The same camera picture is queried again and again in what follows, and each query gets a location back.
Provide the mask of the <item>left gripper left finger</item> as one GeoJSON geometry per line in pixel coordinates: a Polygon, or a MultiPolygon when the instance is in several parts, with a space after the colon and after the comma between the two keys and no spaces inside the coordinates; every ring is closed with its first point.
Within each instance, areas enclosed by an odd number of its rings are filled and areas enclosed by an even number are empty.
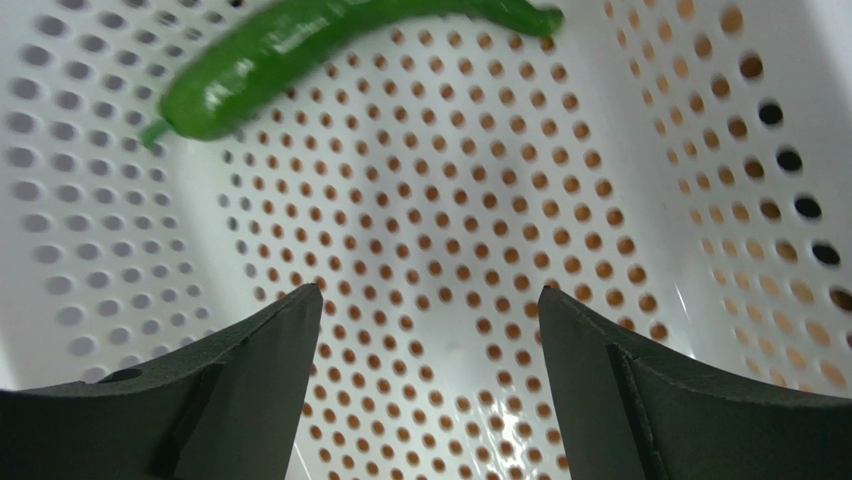
{"type": "Polygon", "coordinates": [[[96,383],[1,394],[5,479],[283,479],[323,308],[301,286],[96,383]]]}

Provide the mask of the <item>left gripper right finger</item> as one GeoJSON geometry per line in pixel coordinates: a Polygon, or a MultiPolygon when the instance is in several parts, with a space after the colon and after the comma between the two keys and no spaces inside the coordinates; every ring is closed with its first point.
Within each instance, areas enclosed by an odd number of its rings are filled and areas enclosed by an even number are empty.
{"type": "Polygon", "coordinates": [[[545,288],[539,323],[575,479],[847,479],[851,402],[696,361],[545,288]]]}

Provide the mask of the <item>green toy chili pepper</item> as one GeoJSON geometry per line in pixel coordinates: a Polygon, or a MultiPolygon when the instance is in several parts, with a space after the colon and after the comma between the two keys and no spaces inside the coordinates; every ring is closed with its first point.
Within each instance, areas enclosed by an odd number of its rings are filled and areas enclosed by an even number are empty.
{"type": "Polygon", "coordinates": [[[564,22],[559,8],[528,1],[275,1],[179,72],[140,141],[151,148],[168,132],[198,141],[225,137],[360,37],[403,20],[446,15],[537,38],[552,36],[564,22]]]}

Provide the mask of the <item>white plastic basket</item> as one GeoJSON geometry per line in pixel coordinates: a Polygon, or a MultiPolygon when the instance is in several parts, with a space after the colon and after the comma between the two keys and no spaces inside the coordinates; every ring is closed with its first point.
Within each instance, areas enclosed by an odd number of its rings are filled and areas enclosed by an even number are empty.
{"type": "Polygon", "coordinates": [[[216,142],[142,147],[258,1],[1,5],[1,385],[86,383],[323,293],[291,479],[565,479],[545,286],[851,393],[851,5],[564,1],[356,41],[216,142]]]}

